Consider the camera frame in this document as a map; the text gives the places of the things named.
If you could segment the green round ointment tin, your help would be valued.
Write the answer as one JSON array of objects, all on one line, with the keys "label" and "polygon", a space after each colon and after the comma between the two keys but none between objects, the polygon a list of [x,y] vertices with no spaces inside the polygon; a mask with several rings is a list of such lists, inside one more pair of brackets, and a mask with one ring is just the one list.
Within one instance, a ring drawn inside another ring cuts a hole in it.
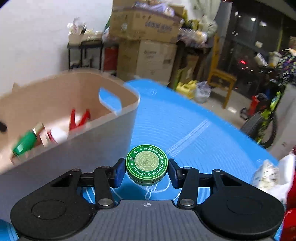
[{"label": "green round ointment tin", "polygon": [[128,176],[142,186],[155,185],[166,175],[169,160],[163,150],[154,145],[139,145],[126,156]]}]

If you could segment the beige plastic storage bin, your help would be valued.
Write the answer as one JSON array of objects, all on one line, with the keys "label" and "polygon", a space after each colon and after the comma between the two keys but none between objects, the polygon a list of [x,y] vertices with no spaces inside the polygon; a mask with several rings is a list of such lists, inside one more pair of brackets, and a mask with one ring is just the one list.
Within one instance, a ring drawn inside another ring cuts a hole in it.
[{"label": "beige plastic storage bin", "polygon": [[[130,148],[140,102],[123,81],[81,68],[13,89],[1,97],[1,220],[23,197],[71,169],[92,172],[112,166]],[[37,123],[45,129],[35,146],[20,156],[12,148]],[[59,127],[67,140],[54,144],[46,130]]]}]

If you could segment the white charger plug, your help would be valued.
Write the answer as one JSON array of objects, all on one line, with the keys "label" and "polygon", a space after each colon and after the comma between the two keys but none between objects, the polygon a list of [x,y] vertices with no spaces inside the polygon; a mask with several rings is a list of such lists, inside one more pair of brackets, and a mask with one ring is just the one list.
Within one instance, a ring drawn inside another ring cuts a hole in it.
[{"label": "white charger plug", "polygon": [[68,138],[68,133],[59,127],[47,129],[46,133],[49,142],[54,144],[59,144]]}]

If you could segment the black earbuds case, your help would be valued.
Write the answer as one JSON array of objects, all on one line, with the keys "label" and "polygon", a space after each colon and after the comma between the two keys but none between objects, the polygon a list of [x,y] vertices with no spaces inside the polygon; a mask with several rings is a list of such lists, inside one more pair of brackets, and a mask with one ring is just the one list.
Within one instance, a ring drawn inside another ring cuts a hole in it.
[{"label": "black earbuds case", "polygon": [[7,126],[0,121],[0,132],[5,133],[7,131]]}]

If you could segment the white tissue box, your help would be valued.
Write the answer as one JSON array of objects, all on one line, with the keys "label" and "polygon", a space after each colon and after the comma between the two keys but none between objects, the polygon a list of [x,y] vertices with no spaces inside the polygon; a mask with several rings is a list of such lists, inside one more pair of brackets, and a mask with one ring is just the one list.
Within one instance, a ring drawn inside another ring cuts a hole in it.
[{"label": "white tissue box", "polygon": [[274,196],[282,204],[287,204],[287,195],[292,187],[295,174],[295,154],[289,153],[283,157],[278,166],[268,159],[255,171],[251,184]]}]

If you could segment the yellow oil jug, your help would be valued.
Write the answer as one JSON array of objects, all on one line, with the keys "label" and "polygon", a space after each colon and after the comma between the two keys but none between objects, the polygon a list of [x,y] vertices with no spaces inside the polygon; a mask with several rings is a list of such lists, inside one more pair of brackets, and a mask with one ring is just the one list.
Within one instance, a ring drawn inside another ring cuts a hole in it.
[{"label": "yellow oil jug", "polygon": [[197,83],[197,80],[190,80],[188,83],[179,82],[176,92],[187,97],[188,99],[193,99],[195,96]]}]

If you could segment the clear plastic bag on floor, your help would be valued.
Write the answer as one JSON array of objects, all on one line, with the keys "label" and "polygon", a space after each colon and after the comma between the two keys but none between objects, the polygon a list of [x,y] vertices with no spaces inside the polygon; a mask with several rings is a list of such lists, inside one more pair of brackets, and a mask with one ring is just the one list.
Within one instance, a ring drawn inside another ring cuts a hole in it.
[{"label": "clear plastic bag on floor", "polygon": [[211,87],[206,81],[197,83],[194,100],[198,103],[205,103],[211,95]]}]

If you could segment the green children's bicycle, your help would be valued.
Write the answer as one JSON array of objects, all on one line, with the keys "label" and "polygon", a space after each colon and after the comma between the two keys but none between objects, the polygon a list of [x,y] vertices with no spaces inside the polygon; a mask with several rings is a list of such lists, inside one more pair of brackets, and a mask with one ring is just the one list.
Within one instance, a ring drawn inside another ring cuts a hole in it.
[{"label": "green children's bicycle", "polygon": [[240,128],[240,131],[263,148],[268,149],[275,141],[278,131],[276,108],[285,87],[280,80],[277,69],[269,67],[262,54],[256,52],[254,59],[259,67],[259,71],[264,76],[265,86],[263,87],[263,92],[257,94],[260,102],[254,115],[249,116],[249,108],[241,109],[240,117],[245,120],[245,123]]}]

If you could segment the red bucket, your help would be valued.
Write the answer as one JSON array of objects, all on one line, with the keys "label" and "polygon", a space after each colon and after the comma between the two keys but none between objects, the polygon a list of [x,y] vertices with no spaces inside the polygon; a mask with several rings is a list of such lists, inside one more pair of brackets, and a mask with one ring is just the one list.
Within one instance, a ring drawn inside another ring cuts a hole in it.
[{"label": "red bucket", "polygon": [[250,107],[248,109],[249,116],[252,116],[257,112],[257,106],[258,106],[259,102],[260,101],[258,100],[258,96],[254,95],[252,97],[252,99],[251,99],[251,104],[250,104]]}]

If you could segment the red gift bag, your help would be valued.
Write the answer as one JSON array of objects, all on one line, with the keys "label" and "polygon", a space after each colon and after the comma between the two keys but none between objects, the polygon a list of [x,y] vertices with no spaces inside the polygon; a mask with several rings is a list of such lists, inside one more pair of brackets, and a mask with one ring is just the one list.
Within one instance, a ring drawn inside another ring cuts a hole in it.
[{"label": "red gift bag", "polygon": [[287,209],[285,212],[280,241],[292,241],[296,237],[295,183],[287,195]]}]

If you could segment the lower cardboard box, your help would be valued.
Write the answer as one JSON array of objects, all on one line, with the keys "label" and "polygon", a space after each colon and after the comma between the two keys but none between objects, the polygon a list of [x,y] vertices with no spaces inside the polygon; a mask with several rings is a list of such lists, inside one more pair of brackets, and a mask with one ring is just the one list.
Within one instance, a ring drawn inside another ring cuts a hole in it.
[{"label": "lower cardboard box", "polygon": [[162,85],[170,81],[177,45],[150,40],[119,44],[116,76],[129,81],[151,79]]}]

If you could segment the cardboard box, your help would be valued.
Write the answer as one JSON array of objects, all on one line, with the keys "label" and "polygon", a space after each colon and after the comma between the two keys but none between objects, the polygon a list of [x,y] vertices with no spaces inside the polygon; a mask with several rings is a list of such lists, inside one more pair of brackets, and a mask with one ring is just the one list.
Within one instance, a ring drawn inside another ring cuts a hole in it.
[{"label": "cardboard box", "polygon": [[127,40],[175,43],[184,7],[165,1],[113,1],[109,35]]},{"label": "cardboard box", "polygon": [[170,81],[177,45],[150,40],[119,44],[116,76],[129,81],[151,79],[162,85]]}]

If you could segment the black metal shelf rack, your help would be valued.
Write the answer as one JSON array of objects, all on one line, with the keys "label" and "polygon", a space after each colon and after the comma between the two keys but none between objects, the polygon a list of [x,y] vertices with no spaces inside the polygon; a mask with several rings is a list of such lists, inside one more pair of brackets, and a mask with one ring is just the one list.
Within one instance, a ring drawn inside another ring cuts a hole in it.
[{"label": "black metal shelf rack", "polygon": [[[78,64],[71,64],[71,50],[76,49],[80,51],[80,57],[78,60]],[[71,44],[70,42],[67,44],[67,50],[68,50],[68,69],[73,69],[73,68],[82,68],[83,61],[87,59],[88,54],[87,50],[88,49],[99,49],[99,66],[98,69],[102,70],[102,56],[103,56],[103,49],[104,49],[104,43],[102,40],[89,40],[89,41],[82,41],[79,44]]]}]

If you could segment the upper cardboard box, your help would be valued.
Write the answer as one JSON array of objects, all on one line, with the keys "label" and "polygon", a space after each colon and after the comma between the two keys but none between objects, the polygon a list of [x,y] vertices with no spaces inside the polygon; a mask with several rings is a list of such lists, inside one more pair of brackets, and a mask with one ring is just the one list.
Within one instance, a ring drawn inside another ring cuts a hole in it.
[{"label": "upper cardboard box", "polygon": [[127,40],[175,43],[184,7],[165,1],[113,1],[109,35]]}]

